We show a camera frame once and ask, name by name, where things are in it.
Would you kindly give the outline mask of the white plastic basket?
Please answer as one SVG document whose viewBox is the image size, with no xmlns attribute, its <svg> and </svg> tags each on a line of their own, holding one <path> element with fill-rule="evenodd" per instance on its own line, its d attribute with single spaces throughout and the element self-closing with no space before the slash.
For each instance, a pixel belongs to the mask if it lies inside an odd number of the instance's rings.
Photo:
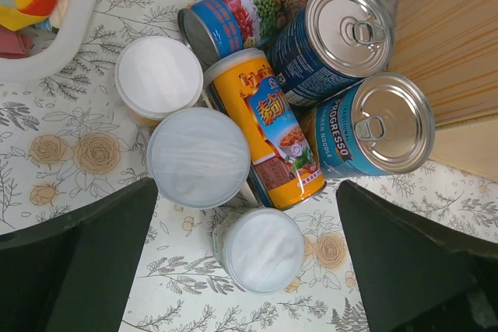
<svg viewBox="0 0 498 332">
<path fill-rule="evenodd" d="M 1 81 L 32 82 L 62 70 L 79 50 L 95 4 L 96 0 L 70 0 L 51 44 L 26 58 L 3 58 Z"/>
</svg>

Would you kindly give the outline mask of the orange can clear lid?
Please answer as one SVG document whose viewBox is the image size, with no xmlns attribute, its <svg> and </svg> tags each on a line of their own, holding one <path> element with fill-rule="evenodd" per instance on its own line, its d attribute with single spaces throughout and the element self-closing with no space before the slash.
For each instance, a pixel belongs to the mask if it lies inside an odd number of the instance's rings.
<svg viewBox="0 0 498 332">
<path fill-rule="evenodd" d="M 240 192 L 251 157 L 233 120 L 217 110 L 193 107 L 160 122 L 149 140 L 146 165 L 162 197 L 204 210 Z"/>
</svg>

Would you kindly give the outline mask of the yellow can white lid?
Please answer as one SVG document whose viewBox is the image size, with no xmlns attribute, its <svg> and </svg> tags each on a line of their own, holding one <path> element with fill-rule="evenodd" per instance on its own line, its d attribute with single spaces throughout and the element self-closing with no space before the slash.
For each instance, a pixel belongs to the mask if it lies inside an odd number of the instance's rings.
<svg viewBox="0 0 498 332">
<path fill-rule="evenodd" d="M 114 81 L 135 123 L 155 126 L 176 111 L 195 106 L 203 87 L 194 53 L 169 37 L 143 37 L 119 55 Z"/>
</svg>

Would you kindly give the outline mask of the green can clear lid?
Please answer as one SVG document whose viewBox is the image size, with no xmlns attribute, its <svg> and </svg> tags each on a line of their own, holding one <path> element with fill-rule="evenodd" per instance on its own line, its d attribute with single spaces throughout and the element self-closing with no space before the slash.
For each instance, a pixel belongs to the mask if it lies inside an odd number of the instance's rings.
<svg viewBox="0 0 498 332">
<path fill-rule="evenodd" d="M 232 211 L 212 230 L 215 258 L 243 290 L 272 294 L 300 273 L 304 239 L 298 225 L 274 208 Z"/>
</svg>

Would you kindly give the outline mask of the blue mixed bean can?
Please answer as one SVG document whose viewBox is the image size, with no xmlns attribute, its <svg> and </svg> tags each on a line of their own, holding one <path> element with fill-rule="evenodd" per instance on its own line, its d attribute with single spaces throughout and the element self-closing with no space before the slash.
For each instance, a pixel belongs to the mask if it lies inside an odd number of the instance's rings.
<svg viewBox="0 0 498 332">
<path fill-rule="evenodd" d="M 187 47 L 209 67 L 246 48 L 262 47 L 285 28 L 308 0 L 201 0 L 177 16 Z"/>
</svg>

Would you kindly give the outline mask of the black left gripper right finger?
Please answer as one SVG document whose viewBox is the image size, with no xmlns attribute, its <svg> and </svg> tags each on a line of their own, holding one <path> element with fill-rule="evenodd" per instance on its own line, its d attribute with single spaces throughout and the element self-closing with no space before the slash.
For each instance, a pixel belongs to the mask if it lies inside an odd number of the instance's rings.
<svg viewBox="0 0 498 332">
<path fill-rule="evenodd" d="M 495 331 L 497 245 L 352 181 L 338 212 L 372 331 Z"/>
</svg>

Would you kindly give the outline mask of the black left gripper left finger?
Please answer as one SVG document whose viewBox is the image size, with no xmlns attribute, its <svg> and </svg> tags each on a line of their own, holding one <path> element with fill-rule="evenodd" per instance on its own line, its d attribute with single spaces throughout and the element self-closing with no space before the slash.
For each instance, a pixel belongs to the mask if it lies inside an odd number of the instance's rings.
<svg viewBox="0 0 498 332">
<path fill-rule="evenodd" d="M 1 236 L 3 331 L 117 331 L 158 189 L 143 178 Z"/>
</svg>

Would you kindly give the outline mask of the pink cloth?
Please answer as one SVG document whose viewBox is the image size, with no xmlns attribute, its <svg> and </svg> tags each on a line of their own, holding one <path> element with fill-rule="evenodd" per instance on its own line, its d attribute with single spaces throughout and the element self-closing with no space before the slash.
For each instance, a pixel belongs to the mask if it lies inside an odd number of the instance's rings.
<svg viewBox="0 0 498 332">
<path fill-rule="evenodd" d="M 7 59 L 25 58 L 32 47 L 32 39 L 28 35 L 0 26 L 0 56 Z"/>
</svg>

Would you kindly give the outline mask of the light blue Progresso soup can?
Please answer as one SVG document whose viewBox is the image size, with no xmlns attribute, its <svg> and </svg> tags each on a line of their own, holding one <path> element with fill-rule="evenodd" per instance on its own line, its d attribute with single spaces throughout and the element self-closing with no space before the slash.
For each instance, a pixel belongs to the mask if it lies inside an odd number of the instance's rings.
<svg viewBox="0 0 498 332">
<path fill-rule="evenodd" d="M 411 173 L 435 141 L 428 99 L 395 73 L 342 90 L 307 111 L 300 126 L 328 179 Z"/>
</svg>

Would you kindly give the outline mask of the wooden box counter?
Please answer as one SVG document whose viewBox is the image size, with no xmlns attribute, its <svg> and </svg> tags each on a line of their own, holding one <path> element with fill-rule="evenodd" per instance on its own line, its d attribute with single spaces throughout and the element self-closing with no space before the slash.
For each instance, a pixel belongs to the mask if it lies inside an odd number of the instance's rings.
<svg viewBox="0 0 498 332">
<path fill-rule="evenodd" d="M 430 158 L 496 180 L 497 0 L 398 0 L 389 69 L 430 102 Z"/>
</svg>

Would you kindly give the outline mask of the dark blue soup can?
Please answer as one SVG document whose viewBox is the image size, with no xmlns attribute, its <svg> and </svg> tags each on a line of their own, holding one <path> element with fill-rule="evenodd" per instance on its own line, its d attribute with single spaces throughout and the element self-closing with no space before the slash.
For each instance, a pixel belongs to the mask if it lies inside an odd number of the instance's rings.
<svg viewBox="0 0 498 332">
<path fill-rule="evenodd" d="M 311 107 L 381 72 L 394 25 L 381 0 L 308 0 L 267 53 L 287 101 Z"/>
</svg>

